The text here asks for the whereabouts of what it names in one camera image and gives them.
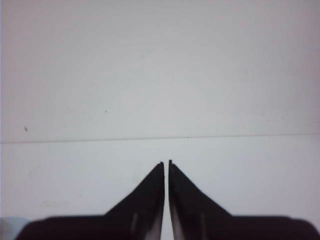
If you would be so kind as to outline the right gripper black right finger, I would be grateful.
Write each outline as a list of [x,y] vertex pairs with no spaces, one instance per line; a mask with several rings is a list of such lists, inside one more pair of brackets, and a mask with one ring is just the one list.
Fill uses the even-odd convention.
[[171,160],[169,209],[176,240],[318,240],[308,221],[275,215],[233,215],[205,195]]

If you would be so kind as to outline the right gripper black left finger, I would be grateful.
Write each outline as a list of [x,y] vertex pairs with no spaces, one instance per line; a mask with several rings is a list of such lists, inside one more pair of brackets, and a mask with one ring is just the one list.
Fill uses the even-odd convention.
[[18,240],[158,240],[165,200],[164,163],[102,215],[55,216],[28,223]]

